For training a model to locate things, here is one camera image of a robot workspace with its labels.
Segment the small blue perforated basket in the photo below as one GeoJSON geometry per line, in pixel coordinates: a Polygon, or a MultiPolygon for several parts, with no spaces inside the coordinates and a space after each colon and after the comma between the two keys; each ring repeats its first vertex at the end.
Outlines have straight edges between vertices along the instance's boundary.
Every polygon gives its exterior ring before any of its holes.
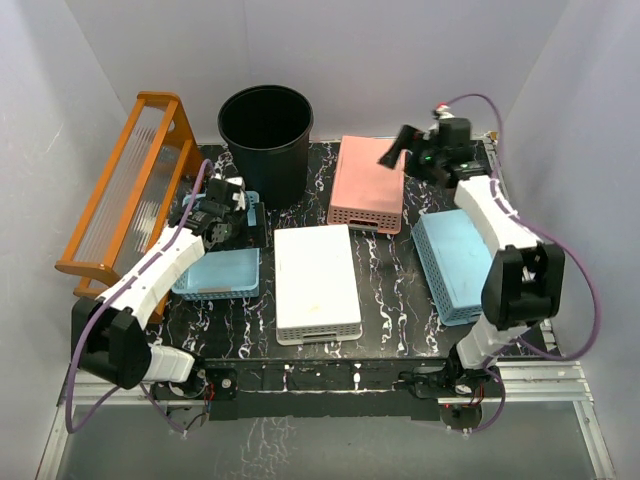
{"type": "Polygon", "coordinates": [[[260,291],[260,249],[213,250],[191,265],[171,292],[188,301],[255,298],[260,291]]]}

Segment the pink perforated plastic basket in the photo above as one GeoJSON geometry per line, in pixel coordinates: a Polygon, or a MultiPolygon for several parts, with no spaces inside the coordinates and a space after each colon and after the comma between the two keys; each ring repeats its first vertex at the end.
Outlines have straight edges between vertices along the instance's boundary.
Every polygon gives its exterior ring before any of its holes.
{"type": "Polygon", "coordinates": [[[404,159],[394,169],[379,163],[390,138],[342,137],[327,222],[395,235],[402,228],[404,159]]]}

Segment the white perforated plastic basket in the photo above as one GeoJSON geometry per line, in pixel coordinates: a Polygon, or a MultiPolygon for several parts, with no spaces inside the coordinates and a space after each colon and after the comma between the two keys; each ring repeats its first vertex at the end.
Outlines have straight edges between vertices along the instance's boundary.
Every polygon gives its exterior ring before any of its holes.
{"type": "Polygon", "coordinates": [[[276,339],[283,346],[362,336],[349,228],[274,231],[276,339]]]}

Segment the black plastic bucket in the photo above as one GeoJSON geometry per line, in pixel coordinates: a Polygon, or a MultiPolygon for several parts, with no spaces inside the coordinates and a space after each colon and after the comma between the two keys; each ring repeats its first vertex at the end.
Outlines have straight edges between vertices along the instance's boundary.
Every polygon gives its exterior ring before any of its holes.
{"type": "Polygon", "coordinates": [[[306,190],[313,109],[281,85],[244,89],[224,102],[217,125],[234,166],[267,209],[286,209],[306,190]]]}

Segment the large blue perforated basket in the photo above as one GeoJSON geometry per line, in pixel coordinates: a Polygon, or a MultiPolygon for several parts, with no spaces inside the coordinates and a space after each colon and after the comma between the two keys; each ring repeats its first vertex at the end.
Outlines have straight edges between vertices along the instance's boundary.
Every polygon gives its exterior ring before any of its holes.
{"type": "Polygon", "coordinates": [[[461,209],[420,216],[411,231],[440,322],[476,322],[492,258],[471,219],[461,209]]]}

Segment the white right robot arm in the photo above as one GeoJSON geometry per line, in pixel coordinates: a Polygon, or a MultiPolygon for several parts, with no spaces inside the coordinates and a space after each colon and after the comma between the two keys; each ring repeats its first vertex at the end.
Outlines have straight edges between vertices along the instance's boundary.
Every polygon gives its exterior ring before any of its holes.
{"type": "Polygon", "coordinates": [[[404,167],[408,176],[453,188],[454,202],[480,234],[491,264],[481,290],[479,319],[451,347],[443,367],[403,372],[399,381],[416,397],[466,397],[496,376],[497,354],[558,313],[565,253],[509,211],[495,170],[473,159],[468,119],[441,116],[427,131],[403,125],[378,162],[394,169],[402,152],[409,154],[404,167]]]}

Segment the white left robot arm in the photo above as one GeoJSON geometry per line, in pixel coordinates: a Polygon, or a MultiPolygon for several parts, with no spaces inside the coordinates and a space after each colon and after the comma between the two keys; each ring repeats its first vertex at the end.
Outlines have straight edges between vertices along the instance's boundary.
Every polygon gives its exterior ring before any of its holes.
{"type": "Polygon", "coordinates": [[[191,301],[257,296],[266,243],[258,194],[240,177],[210,179],[116,284],[76,302],[69,374],[83,370],[122,389],[170,382],[182,397],[197,398],[206,374],[192,354],[147,340],[151,316],[169,292],[191,301]]]}

